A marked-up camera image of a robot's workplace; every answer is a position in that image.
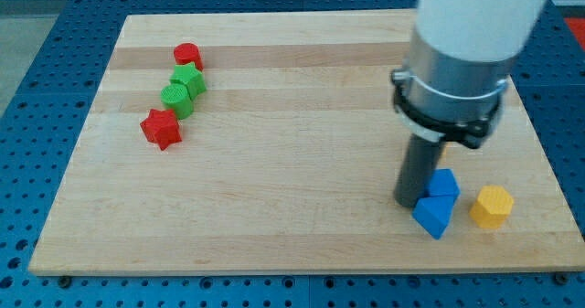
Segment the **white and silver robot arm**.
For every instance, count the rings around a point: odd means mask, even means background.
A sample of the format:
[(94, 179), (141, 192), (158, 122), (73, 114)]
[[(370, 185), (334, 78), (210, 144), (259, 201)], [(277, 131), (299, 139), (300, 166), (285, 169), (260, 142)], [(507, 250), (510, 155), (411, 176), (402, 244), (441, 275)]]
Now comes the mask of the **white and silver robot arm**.
[(390, 80), (410, 142), (479, 148), (546, 0), (418, 0), (409, 52)]

